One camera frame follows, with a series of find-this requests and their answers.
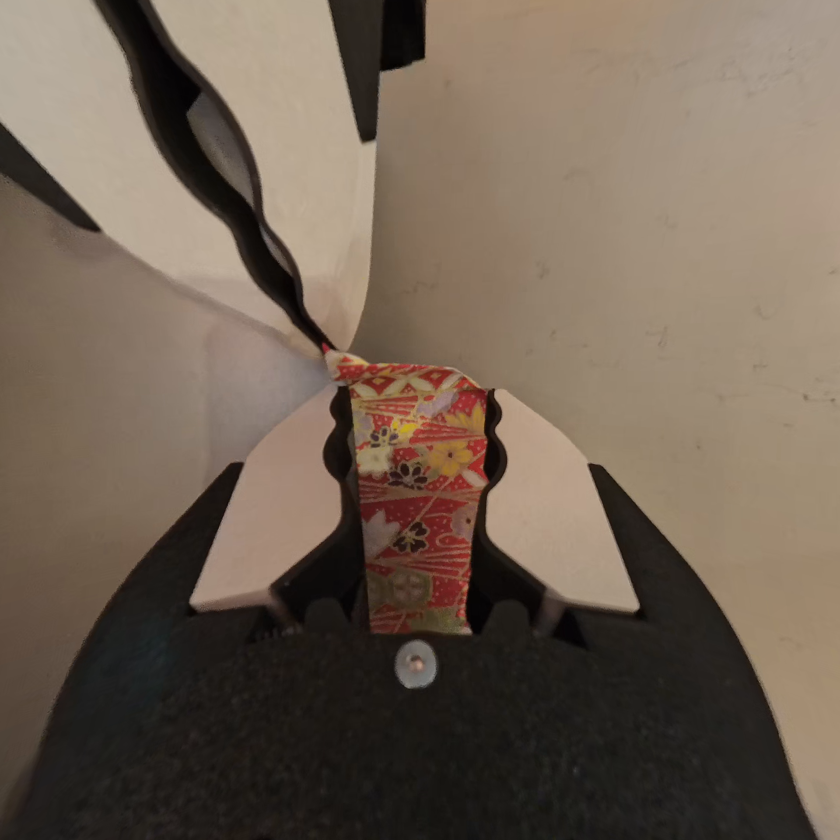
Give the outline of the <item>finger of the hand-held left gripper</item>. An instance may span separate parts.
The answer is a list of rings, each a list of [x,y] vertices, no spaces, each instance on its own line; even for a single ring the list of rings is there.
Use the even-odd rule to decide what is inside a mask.
[[[347,350],[371,271],[382,2],[91,5],[150,158],[97,222],[296,350]]]
[[[296,271],[202,149],[171,56],[102,6],[2,2],[3,127],[132,256],[318,358]]]

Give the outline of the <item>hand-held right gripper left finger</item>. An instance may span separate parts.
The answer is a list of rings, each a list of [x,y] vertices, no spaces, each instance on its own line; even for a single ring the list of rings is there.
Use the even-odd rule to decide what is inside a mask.
[[[351,613],[363,573],[351,414],[347,387],[327,385],[247,456],[190,597],[196,613],[261,607],[289,625],[324,598]]]

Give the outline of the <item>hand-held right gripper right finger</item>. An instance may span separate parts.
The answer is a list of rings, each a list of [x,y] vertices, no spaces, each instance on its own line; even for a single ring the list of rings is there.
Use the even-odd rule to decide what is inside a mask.
[[[587,457],[503,389],[488,393],[486,476],[472,542],[469,622],[476,633],[502,604],[550,636],[581,608],[635,616],[640,602]]]

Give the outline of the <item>red floral green-backed origami paper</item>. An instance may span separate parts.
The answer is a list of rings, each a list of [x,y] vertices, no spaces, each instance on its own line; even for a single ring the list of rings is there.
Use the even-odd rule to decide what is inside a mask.
[[[487,391],[453,367],[324,357],[350,396],[370,630],[470,635]]]

